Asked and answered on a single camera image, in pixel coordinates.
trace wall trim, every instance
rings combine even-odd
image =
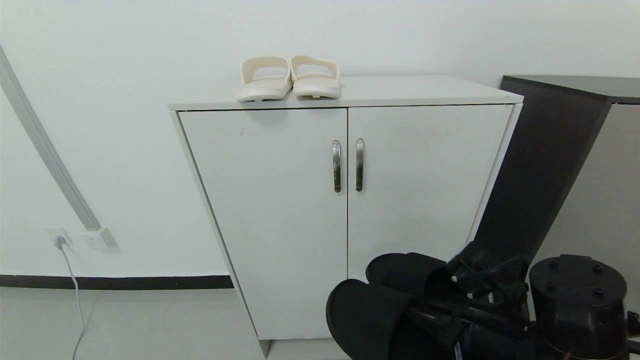
[[[229,275],[176,277],[76,277],[81,290],[232,289]],[[69,276],[0,275],[0,287],[74,289]]]

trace cabinet handle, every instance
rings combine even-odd
[[[364,140],[356,140],[356,191],[362,191],[362,168],[364,167]]]
[[[340,192],[340,142],[333,141],[333,190]]]

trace beige slide sandal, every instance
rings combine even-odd
[[[300,71],[300,67],[324,67],[330,72]],[[297,96],[312,96],[318,98],[340,96],[340,68],[331,60],[319,60],[308,55],[296,55],[291,58],[291,70],[294,84],[293,93]]]
[[[255,76],[259,69],[281,67],[286,75]],[[242,62],[241,70],[243,87],[238,91],[236,100],[262,101],[282,99],[291,89],[291,67],[287,59],[280,56],[256,56]]]

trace gray tile floor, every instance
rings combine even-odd
[[[234,290],[81,291],[77,360],[264,360]],[[71,359],[74,290],[0,288],[0,359]]]

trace wall outlet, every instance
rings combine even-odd
[[[61,227],[48,227],[44,231],[49,235],[49,239],[55,242],[58,236],[62,236],[67,242],[67,245],[71,245],[71,238],[67,235],[67,232]]]
[[[97,231],[87,231],[82,233],[81,236],[86,241],[86,244],[94,250],[109,250],[118,246],[106,227],[101,227]]]

